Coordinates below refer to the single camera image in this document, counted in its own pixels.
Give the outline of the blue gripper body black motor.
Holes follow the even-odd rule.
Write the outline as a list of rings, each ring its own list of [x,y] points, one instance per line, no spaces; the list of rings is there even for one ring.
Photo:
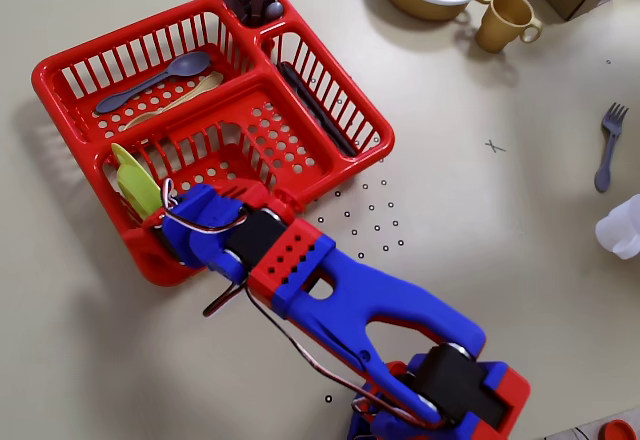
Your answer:
[[[180,266],[208,268],[230,281],[244,281],[246,268],[225,246],[244,214],[241,200],[221,196],[210,185],[197,185],[170,205],[161,237]]]

